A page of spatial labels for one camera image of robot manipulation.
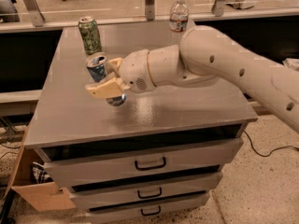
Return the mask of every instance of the cabinet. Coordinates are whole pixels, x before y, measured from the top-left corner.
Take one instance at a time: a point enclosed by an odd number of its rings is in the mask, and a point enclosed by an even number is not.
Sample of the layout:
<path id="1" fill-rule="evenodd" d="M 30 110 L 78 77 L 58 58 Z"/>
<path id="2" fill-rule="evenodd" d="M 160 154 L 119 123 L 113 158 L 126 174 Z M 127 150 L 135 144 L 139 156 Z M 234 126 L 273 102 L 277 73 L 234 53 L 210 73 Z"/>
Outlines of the cabinet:
<path id="1" fill-rule="evenodd" d="M 108 58 L 176 42 L 167 22 L 100 26 Z M 91 223 L 204 205 L 221 168 L 257 119 L 225 80 L 200 88 L 128 91 L 124 105 L 93 99 L 77 27 L 64 28 L 25 139 Z"/>

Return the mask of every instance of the plastic bottle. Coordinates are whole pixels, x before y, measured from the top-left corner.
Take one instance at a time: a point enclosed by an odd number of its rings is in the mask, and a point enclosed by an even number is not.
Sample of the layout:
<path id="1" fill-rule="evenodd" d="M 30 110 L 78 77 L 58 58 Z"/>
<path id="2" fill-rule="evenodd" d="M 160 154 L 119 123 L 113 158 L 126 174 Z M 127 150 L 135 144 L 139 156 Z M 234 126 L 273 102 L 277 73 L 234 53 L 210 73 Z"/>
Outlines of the plastic bottle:
<path id="1" fill-rule="evenodd" d="M 177 0 L 170 9 L 169 26 L 174 32 L 181 33 L 186 30 L 189 9 L 186 0 Z"/>

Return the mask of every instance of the cardboard box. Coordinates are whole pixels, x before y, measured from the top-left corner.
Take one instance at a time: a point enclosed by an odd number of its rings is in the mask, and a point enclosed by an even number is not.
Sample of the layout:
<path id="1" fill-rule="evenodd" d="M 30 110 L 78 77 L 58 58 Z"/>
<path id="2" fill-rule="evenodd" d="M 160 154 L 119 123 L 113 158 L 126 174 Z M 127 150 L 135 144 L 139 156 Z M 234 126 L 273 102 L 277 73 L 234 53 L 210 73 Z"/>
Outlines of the cardboard box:
<path id="1" fill-rule="evenodd" d="M 34 150 L 24 148 L 23 141 L 25 136 L 21 142 L 20 151 L 7 185 L 5 197 L 9 189 L 12 188 L 37 211 L 76 208 L 69 199 L 69 191 L 67 189 L 59 189 L 55 182 L 44 184 L 34 184 L 32 182 L 32 162 L 37 161 L 43 164 L 43 161 Z"/>

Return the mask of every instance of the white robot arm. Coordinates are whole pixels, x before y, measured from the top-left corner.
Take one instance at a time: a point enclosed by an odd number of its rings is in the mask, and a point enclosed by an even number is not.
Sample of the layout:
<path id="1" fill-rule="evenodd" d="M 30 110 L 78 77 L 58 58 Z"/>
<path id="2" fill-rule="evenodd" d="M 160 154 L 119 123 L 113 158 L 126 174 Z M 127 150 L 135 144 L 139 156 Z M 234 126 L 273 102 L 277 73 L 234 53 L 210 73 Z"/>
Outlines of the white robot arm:
<path id="1" fill-rule="evenodd" d="M 163 85 L 201 87 L 221 77 L 299 133 L 298 72 L 243 48 L 214 28 L 195 26 L 186 31 L 180 47 L 143 49 L 112 66 L 107 78 L 86 87 L 92 96 L 111 98 L 125 89 L 140 93 Z"/>

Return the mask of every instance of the black handle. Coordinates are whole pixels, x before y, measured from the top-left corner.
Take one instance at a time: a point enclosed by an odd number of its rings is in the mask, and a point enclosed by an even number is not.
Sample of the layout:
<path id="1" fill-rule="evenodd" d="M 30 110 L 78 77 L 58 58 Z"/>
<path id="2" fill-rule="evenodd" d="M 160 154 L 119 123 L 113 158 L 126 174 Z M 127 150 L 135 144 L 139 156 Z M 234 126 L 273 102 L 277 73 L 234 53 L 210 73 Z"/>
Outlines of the black handle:
<path id="1" fill-rule="evenodd" d="M 160 205 L 158 206 L 158 211 L 155 212 L 155 213 L 144 213 L 143 209 L 141 209 L 141 214 L 142 214 L 143 217 L 157 215 L 159 213 L 161 213 L 161 206 Z"/>
<path id="2" fill-rule="evenodd" d="M 138 198 L 139 198 L 139 199 L 157 198 L 157 197 L 159 197 L 159 196 L 162 195 L 162 189 L 159 188 L 159 193 L 158 193 L 158 194 L 154 194 L 154 195 L 150 195 L 150 196 L 141 196 L 140 193 L 141 193 L 141 192 L 138 191 Z"/>
<path id="3" fill-rule="evenodd" d="M 148 171 L 148 170 L 152 170 L 152 169 L 164 168 L 166 166 L 166 158 L 163 157 L 162 160 L 163 160 L 163 163 L 161 165 L 157 165 L 157 166 L 153 166 L 153 167 L 146 167 L 146 168 L 138 167 L 138 161 L 135 161 L 135 168 L 138 171 Z"/>

